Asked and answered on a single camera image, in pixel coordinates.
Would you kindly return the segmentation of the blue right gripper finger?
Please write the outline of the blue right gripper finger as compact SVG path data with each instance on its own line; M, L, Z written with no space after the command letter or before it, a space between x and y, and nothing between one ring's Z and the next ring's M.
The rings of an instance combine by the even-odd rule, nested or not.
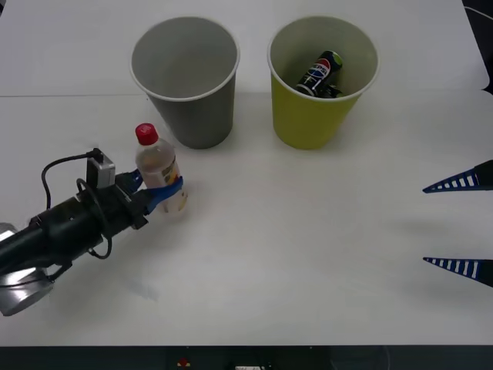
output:
M454 191L492 191L493 160L481 163L474 168L445 178L423 189L424 193L444 193Z
M423 261L443 270L493 287L493 260L491 259L447 259L423 257Z

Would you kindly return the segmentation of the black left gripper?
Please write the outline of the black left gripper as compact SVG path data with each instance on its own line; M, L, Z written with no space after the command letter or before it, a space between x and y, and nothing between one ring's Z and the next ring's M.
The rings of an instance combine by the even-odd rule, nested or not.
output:
M144 206L141 196L137 196L142 183L142 175L135 169L118 174L112 186L98 190L98 201L108 223L104 228L105 236L115 236L129 227L134 230L144 227L149 223L146 213L151 214L156 209L169 213L173 210L169 198L183 188L183 178L178 177L171 185L145 189L142 191Z

